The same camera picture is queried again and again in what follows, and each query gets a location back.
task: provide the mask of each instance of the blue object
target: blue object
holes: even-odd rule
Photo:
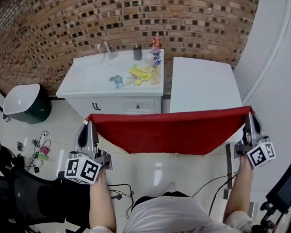
[[[109,81],[114,81],[116,88],[121,88],[123,86],[123,78],[120,75],[115,75],[114,77],[110,77]]]

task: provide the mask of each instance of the white floor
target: white floor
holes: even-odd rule
[[[40,172],[36,175],[43,179],[54,180],[56,179],[59,152],[62,149],[67,151],[73,149],[73,139],[82,122],[83,118],[65,100],[52,101],[52,112],[49,118],[39,124],[29,125],[13,119],[5,122],[0,113],[0,141],[3,146],[11,149],[15,154],[18,154],[17,141],[22,142],[25,145],[24,155],[28,158],[33,153],[31,141],[39,139],[42,131],[47,130],[49,132],[47,139],[51,140],[51,152],[49,160],[42,164]],[[178,191],[192,196],[208,181],[226,175],[224,147],[206,156],[175,156],[155,153],[128,155],[103,138],[100,139],[99,145],[112,156],[113,170],[107,171],[108,183],[129,183],[134,191],[135,201],[149,191],[170,182],[176,184]],[[226,178],[222,178],[211,182],[196,195],[196,199],[201,200],[206,211],[209,210],[217,188],[225,181]],[[121,187],[119,190],[129,192],[126,187]],[[213,218],[217,218],[223,213],[219,206],[222,202],[221,198],[222,193],[217,196],[211,213]],[[118,232],[122,232],[127,222],[125,211],[129,206],[129,198],[123,197],[121,200],[114,201]],[[64,224],[40,224],[36,225],[35,229],[41,233],[64,233],[65,229],[76,230],[78,227],[65,222]]]

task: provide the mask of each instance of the chair mesh backrest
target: chair mesh backrest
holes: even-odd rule
[[[12,177],[18,220],[26,225],[65,221],[59,180],[43,180],[24,170],[14,170]]]

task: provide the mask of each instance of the pink object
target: pink object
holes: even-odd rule
[[[48,155],[49,151],[50,151],[50,149],[49,149],[47,146],[43,146],[43,147],[40,149],[39,153],[42,153],[42,154]]]

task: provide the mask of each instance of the small bottle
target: small bottle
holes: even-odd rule
[[[135,42],[133,45],[135,45],[132,49],[134,51],[134,60],[142,60],[141,46],[138,46],[137,42]]]

